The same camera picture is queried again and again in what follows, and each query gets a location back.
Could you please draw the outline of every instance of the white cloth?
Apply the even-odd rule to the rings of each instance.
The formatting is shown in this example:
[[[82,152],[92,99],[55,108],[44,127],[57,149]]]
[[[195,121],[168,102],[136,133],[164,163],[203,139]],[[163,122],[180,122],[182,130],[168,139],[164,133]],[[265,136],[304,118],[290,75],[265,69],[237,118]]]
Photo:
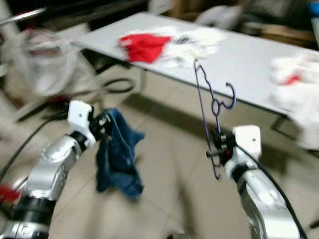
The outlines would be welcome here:
[[[300,128],[298,145],[319,150],[319,54],[299,53],[275,59],[272,65],[273,79],[279,84],[273,98]],[[298,76],[299,82],[290,84],[291,76]]]
[[[292,57],[274,59],[272,69],[276,84],[286,84],[293,75],[299,75],[303,82],[319,84],[319,53],[304,51]]]
[[[165,45],[162,56],[158,59],[165,67],[193,67],[195,58],[207,58],[214,54],[218,50],[218,43],[225,39],[225,35],[220,30],[207,27],[182,32],[172,26],[164,26],[128,32],[128,34],[141,33],[172,38]]]

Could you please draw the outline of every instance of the white towel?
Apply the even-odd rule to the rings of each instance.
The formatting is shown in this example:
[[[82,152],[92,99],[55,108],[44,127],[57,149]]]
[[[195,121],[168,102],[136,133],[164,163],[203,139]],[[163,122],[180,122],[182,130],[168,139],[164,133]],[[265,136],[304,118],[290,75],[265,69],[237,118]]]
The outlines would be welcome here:
[[[319,54],[298,53],[275,59],[272,66],[273,79],[279,84],[273,98],[301,129],[298,145],[319,150]],[[299,82],[289,83],[293,76],[298,76]]]

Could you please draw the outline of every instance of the white table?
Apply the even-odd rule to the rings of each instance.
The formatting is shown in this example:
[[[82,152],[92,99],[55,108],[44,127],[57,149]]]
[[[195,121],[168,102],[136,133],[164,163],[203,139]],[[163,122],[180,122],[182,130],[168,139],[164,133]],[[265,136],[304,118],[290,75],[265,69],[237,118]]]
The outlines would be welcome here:
[[[199,27],[178,19],[141,12],[83,35],[74,44],[125,61],[125,53],[117,45],[119,37],[136,29],[146,30],[168,25],[181,31]],[[301,48],[230,31],[225,31],[224,34],[227,38],[220,43],[218,52],[201,61],[214,91],[231,96],[230,89],[225,86],[226,82],[230,82],[235,87],[239,101],[280,116],[286,115],[270,99],[276,87],[270,80],[270,64],[273,58],[290,56]],[[196,85],[193,69],[165,68],[158,62],[132,64],[143,70]],[[202,88],[208,89],[204,79],[200,79],[199,83]]]

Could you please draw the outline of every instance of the pile of clothes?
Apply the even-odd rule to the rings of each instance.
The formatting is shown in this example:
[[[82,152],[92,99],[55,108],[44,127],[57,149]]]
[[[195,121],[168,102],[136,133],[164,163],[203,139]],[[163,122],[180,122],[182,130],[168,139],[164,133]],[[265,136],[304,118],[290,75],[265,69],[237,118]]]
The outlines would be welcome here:
[[[190,68],[195,58],[214,54],[225,39],[220,30],[200,28],[178,31],[166,26],[147,31],[132,31],[119,39],[128,61],[152,63],[158,60],[165,67]]]
[[[301,129],[299,146],[319,150],[319,53],[305,50],[274,59],[272,79],[278,85],[276,104]]]

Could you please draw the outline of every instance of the blue towel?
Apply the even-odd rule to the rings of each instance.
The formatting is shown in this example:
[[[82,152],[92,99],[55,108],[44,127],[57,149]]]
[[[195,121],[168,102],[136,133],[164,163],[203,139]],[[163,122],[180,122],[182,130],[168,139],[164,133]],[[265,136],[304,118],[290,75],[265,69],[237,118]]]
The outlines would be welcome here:
[[[97,191],[116,186],[128,198],[134,199],[143,191],[143,183],[135,166],[135,146],[144,138],[133,131],[117,109],[106,114],[111,118],[111,137],[103,139],[96,155]]]

